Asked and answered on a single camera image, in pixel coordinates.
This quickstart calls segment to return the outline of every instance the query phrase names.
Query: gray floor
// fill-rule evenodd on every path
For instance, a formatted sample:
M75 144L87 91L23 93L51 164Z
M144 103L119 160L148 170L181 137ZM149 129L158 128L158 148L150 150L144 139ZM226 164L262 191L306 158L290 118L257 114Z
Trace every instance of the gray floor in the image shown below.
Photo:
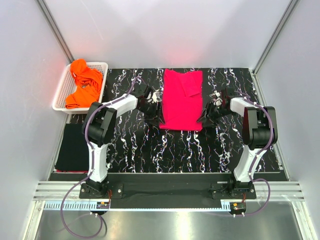
M248 212L259 208L248 202ZM67 223L85 212L65 211ZM228 213L209 212L107 212L107 224L95 239L108 240L301 240L301 234L292 206L270 202L267 208L250 217L229 217ZM86 216L70 225L71 230L83 236L95 233L100 221ZM63 225L58 211L42 214L37 240L73 240Z

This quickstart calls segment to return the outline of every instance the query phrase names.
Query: orange garment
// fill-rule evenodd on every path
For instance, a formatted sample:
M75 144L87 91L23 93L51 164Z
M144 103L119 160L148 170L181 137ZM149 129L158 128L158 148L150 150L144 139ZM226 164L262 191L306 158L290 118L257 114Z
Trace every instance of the orange garment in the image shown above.
M93 102L99 101L102 85L102 73L87 66L84 59L73 61L70 73L76 84L76 91L65 99L67 109L89 108Z

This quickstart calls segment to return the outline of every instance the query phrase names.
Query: plastic basket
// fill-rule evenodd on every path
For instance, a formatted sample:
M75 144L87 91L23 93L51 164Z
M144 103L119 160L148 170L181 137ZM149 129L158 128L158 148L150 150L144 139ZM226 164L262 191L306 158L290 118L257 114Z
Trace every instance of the plastic basket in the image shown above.
M63 111L67 114L86 114L88 113L89 107L80 107L80 108L72 108L72 109L66 108L66 98L70 94L73 94L77 89L75 80L70 73L70 65L71 64L66 66L63 71L58 89L54 96L52 108L56 111ZM91 69L97 69L103 75L101 92L99 97L99 103L101 103L102 97L104 95L105 85L106 85L108 64L106 64L105 62L87 62L86 65Z

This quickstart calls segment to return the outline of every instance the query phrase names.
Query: white wall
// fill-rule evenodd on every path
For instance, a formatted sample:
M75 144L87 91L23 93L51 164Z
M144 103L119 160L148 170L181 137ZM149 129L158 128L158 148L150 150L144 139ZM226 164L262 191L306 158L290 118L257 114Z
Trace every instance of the white wall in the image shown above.
M253 68L290 0L46 2L75 58L110 68Z
M0 5L0 238L20 240L64 124L51 104L67 60L36 1Z
M279 142L289 174L302 187L320 237L320 1L300 1L258 72L277 113Z

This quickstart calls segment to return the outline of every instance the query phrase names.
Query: marble pattern tabletop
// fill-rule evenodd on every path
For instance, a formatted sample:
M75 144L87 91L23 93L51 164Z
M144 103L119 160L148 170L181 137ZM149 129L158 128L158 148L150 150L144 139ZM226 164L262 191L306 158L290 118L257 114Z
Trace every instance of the marble pattern tabletop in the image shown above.
M214 90L234 87L257 102L256 88L247 68L175 68L180 73L202 71L203 107ZM136 76L141 76L154 91L164 90L164 68L109 69L103 102L123 95ZM71 116L71 123L83 123L84 114ZM244 145L242 117L222 117L217 127L202 131L173 131L144 123L138 110L117 118L114 138L108 144L106 161L111 173L214 173L230 172L237 166ZM273 148L260 161L257 171L278 172Z

